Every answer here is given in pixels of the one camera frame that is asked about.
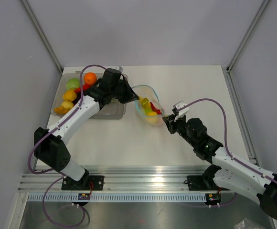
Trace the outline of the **yellow bell pepper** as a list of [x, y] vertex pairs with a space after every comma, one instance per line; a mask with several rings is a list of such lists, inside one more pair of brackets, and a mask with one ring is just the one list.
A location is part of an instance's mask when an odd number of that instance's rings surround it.
[[146, 114], [146, 121], [150, 124], [150, 125], [157, 125], [158, 123], [158, 114], [154, 111], [148, 112]]

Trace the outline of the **green apple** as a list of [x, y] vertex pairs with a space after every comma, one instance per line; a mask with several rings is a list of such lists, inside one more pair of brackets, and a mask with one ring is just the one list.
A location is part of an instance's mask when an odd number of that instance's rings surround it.
[[150, 112], [152, 112], [152, 109], [151, 109], [151, 108], [144, 109], [144, 112], [145, 112], [145, 114], [147, 115], [147, 114], [149, 114]]

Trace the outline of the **clear zip top bag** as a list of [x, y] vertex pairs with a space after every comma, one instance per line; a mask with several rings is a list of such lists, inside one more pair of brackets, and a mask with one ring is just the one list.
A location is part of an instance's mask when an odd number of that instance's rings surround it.
[[139, 97], [134, 102], [139, 117], [150, 126], [164, 124], [162, 118], [165, 116], [165, 112], [155, 90], [148, 85], [137, 85], [132, 89]]

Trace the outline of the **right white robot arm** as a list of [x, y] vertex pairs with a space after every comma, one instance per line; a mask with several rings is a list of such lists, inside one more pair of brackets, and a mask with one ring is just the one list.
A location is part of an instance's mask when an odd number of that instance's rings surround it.
[[240, 194], [277, 220], [277, 173], [228, 154], [222, 143], [207, 134], [199, 118], [186, 120], [172, 114], [163, 121], [171, 134], [177, 133], [193, 147], [199, 159], [210, 163], [202, 175], [205, 188], [218, 186]]

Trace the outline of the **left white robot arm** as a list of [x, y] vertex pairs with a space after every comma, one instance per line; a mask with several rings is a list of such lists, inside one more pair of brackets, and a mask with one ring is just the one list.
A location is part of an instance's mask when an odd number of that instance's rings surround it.
[[48, 129], [34, 132], [31, 155], [62, 175], [63, 190], [92, 190], [89, 172], [72, 160], [66, 147], [69, 140], [93, 115], [117, 99], [121, 104], [138, 100], [121, 69], [106, 68], [103, 76], [88, 89], [81, 90], [77, 104]]

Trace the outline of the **crumpled plastic bag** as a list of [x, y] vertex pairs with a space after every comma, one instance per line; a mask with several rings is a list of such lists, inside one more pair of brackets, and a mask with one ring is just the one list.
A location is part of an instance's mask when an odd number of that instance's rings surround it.
[[249, 219], [243, 219], [241, 222], [234, 225], [233, 229], [264, 229], [264, 227]]

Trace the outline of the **orange fruit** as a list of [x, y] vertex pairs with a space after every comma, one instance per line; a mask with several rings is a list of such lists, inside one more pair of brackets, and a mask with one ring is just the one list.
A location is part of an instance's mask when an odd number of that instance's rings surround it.
[[97, 75], [89, 72], [84, 75], [84, 82], [87, 85], [93, 85], [97, 81]]

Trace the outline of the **green cabbage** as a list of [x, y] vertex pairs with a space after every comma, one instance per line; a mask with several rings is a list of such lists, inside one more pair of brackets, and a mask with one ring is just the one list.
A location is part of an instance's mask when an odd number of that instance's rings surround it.
[[76, 78], [72, 78], [67, 81], [66, 83], [66, 90], [71, 90], [71, 89], [77, 89], [80, 88], [80, 80]]

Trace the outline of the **yellow lemon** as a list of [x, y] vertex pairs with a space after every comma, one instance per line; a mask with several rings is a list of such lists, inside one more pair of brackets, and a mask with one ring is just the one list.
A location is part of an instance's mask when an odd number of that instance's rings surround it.
[[77, 94], [73, 89], [67, 90], [63, 95], [63, 100], [72, 102], [77, 98]]

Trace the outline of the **yellow pear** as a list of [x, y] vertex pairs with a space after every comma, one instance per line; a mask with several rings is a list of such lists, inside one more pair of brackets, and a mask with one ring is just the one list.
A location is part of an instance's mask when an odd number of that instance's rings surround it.
[[71, 110], [73, 108], [74, 104], [70, 101], [63, 101], [61, 103], [61, 107], [64, 108], [64, 110]]

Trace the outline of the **orange tangerine piece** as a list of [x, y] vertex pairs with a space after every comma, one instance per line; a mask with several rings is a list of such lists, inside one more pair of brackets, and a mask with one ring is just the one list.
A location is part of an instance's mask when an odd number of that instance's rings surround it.
[[64, 108], [63, 106], [59, 106], [54, 108], [54, 112], [58, 115], [64, 115], [68, 112], [69, 110], [67, 110], [66, 108]]

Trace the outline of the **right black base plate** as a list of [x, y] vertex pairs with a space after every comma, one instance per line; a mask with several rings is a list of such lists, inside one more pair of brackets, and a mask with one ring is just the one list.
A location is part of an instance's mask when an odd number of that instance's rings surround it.
[[189, 175], [183, 182], [188, 186], [189, 191], [228, 191], [223, 187], [218, 187], [215, 182], [203, 175]]

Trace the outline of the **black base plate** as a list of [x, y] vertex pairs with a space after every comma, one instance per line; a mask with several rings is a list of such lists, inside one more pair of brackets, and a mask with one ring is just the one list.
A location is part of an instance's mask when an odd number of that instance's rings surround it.
[[215, 182], [203, 175], [189, 175], [183, 182], [188, 186], [189, 191], [228, 191], [223, 187], [218, 187]]
[[66, 177], [62, 181], [61, 189], [64, 191], [102, 191], [104, 186], [104, 176], [89, 175], [79, 181]]

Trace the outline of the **aluminium mounting rail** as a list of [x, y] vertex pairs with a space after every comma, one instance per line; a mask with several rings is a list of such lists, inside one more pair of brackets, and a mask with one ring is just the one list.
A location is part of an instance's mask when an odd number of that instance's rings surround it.
[[[85, 166], [90, 175], [104, 176], [103, 193], [182, 193], [188, 175], [200, 175], [207, 166]], [[45, 174], [24, 173], [18, 192], [44, 192], [62, 176], [55, 171]]]

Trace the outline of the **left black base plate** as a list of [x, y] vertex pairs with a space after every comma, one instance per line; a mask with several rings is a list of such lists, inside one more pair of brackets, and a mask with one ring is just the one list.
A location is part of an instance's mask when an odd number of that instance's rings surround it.
[[64, 191], [102, 191], [104, 186], [104, 176], [89, 175], [79, 181], [66, 177], [62, 181], [61, 189]]

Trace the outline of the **left aluminium frame post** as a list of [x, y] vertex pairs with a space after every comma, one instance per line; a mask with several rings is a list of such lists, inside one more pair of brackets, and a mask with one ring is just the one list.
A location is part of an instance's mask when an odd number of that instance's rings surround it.
[[63, 66], [58, 60], [52, 46], [50, 45], [45, 32], [43, 31], [41, 24], [39, 20], [37, 19], [30, 3], [28, 0], [20, 0], [20, 3], [22, 4], [24, 10], [26, 11], [28, 18], [30, 19], [36, 33], [38, 34], [39, 38], [41, 39], [42, 44], [44, 45], [45, 49], [47, 50], [47, 53], [49, 54], [51, 60], [53, 61], [56, 69], [58, 70], [59, 74], [63, 73]]

